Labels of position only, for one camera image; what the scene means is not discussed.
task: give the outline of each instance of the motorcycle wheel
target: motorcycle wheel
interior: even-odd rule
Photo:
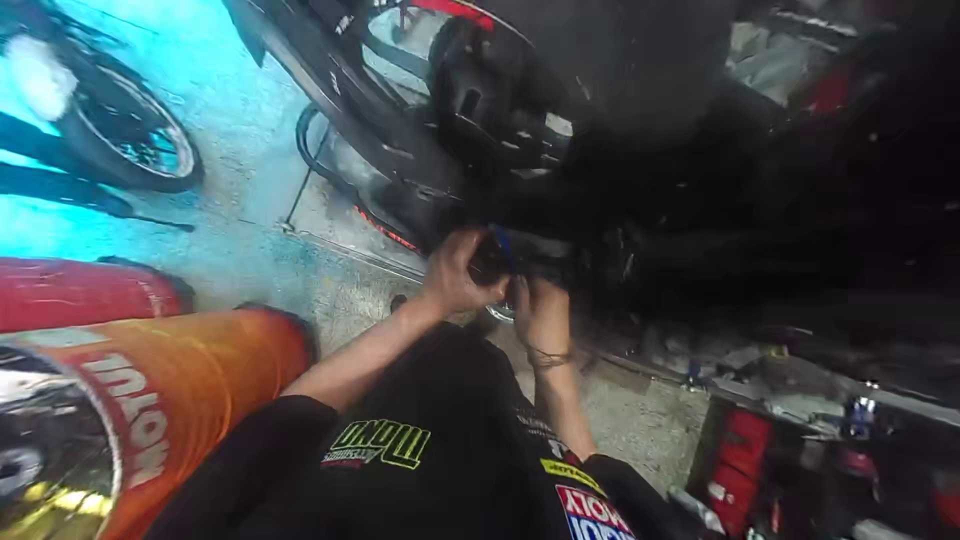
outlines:
[[[63,141],[103,176],[94,180],[132,189],[165,193],[184,191],[204,177],[200,152],[179,120],[138,79],[124,69],[98,65],[118,87],[142,107],[163,120],[165,126],[148,133],[142,130],[111,130],[109,105],[86,95],[83,84],[74,92],[67,113],[56,122]],[[127,124],[135,120],[126,119]]]

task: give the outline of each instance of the garage floor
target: garage floor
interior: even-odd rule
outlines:
[[[0,196],[0,256],[119,256],[151,264],[191,283],[198,309],[257,301],[296,313],[317,326],[323,354],[386,316],[395,294],[416,291],[415,282],[362,261],[395,247],[338,201],[323,179],[311,178],[297,207],[325,228],[286,233],[278,225],[291,217],[306,176],[293,140],[306,99],[270,57],[257,68],[219,0],[60,3],[127,40],[129,48],[113,53],[153,83],[196,139],[207,171],[202,187],[125,197],[146,215],[197,230]],[[29,119],[6,77],[0,69],[0,110]],[[324,221],[318,212],[335,219]],[[512,329],[493,339],[519,360]],[[529,390],[529,372],[522,361],[515,364]],[[704,394],[606,364],[587,370],[583,391],[601,452],[629,461],[661,492],[685,482],[708,407]]]

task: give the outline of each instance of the black shirt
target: black shirt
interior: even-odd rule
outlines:
[[[344,416],[290,396],[244,420],[147,538],[649,540],[665,513],[629,465],[581,463],[501,351],[443,325]]]

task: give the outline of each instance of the hand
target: hand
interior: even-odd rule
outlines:
[[[570,296],[544,278],[519,278],[516,333],[534,367],[566,363],[570,353]]]
[[[430,258],[430,270],[419,296],[439,317],[496,304],[506,296],[510,276],[481,287],[467,270],[485,235],[483,231],[457,231],[448,236]]]

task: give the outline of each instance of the tire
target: tire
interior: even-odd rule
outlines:
[[[177,193],[199,184],[204,178],[204,165],[197,145],[180,121],[172,114],[142,82],[134,77],[128,68],[122,66],[98,67],[109,75],[119,86],[126,89],[137,101],[149,104],[169,124],[177,139],[178,161],[182,152],[184,165],[182,170],[163,173],[133,162],[104,139],[89,122],[78,107],[77,96],[64,116],[55,122],[63,135],[63,141],[78,156],[89,163],[99,173],[90,180],[128,189],[149,189],[165,193]]]

